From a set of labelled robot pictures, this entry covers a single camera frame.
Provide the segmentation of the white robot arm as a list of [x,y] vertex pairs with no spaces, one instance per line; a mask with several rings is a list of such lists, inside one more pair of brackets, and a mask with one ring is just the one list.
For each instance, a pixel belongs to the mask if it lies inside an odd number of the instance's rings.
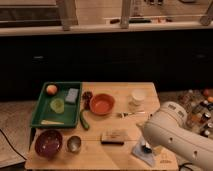
[[163,146],[204,171],[213,171],[213,140],[185,129],[187,112],[176,102],[164,102],[140,130],[152,148]]

